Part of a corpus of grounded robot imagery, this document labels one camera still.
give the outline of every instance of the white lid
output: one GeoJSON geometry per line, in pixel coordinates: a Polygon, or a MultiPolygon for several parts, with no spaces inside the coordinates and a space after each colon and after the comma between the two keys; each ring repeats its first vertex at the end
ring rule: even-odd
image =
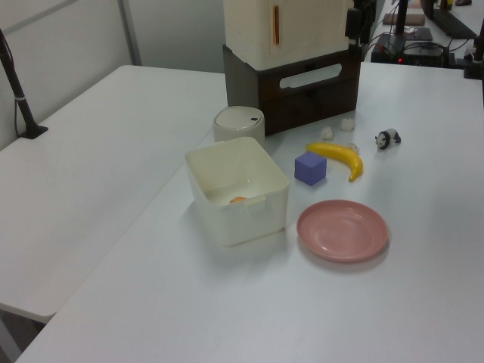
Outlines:
{"type": "Polygon", "coordinates": [[[252,107],[231,106],[222,110],[215,118],[215,124],[228,129],[248,129],[263,118],[261,110],[252,107]]]}

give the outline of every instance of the small white figurine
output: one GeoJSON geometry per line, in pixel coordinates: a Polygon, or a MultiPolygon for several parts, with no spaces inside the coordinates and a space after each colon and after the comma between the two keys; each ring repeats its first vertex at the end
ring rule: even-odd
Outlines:
{"type": "Polygon", "coordinates": [[[355,129],[355,119],[342,119],[340,128],[347,132],[353,131],[355,129]]]}
{"type": "Polygon", "coordinates": [[[358,146],[356,146],[356,144],[347,144],[346,147],[350,150],[355,151],[358,155],[360,154],[360,149],[358,148],[358,146]]]}
{"type": "Polygon", "coordinates": [[[400,135],[395,129],[387,129],[375,136],[375,142],[380,150],[385,150],[392,140],[394,140],[395,144],[402,142],[400,135]]]}
{"type": "Polygon", "coordinates": [[[321,140],[333,140],[333,129],[331,127],[324,127],[321,130],[321,140]]]}

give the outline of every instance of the yellow banana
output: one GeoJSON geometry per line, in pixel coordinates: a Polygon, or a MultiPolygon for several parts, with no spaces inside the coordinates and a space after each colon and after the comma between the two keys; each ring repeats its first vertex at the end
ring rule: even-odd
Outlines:
{"type": "Polygon", "coordinates": [[[349,181],[353,182],[363,172],[363,162],[358,154],[341,145],[329,144],[327,142],[313,142],[306,145],[307,151],[312,151],[315,154],[323,157],[330,157],[331,159],[339,160],[351,169],[349,181]]]}

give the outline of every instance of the panda figurine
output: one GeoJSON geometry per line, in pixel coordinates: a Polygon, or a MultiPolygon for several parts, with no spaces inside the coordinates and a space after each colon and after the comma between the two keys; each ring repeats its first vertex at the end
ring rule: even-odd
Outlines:
{"type": "Polygon", "coordinates": [[[380,150],[385,150],[390,145],[391,140],[394,140],[396,144],[402,142],[398,132],[394,129],[387,129],[375,136],[375,142],[380,150]]]}

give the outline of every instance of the dark wooden box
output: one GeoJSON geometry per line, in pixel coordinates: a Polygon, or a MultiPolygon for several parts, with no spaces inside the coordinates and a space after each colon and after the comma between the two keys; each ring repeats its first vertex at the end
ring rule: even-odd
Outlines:
{"type": "Polygon", "coordinates": [[[223,46],[228,106],[260,109],[265,134],[292,129],[356,108],[361,61],[348,51],[303,60],[270,70],[254,70],[223,46]],[[281,79],[341,64],[334,78],[298,88],[281,88],[281,79]]]}

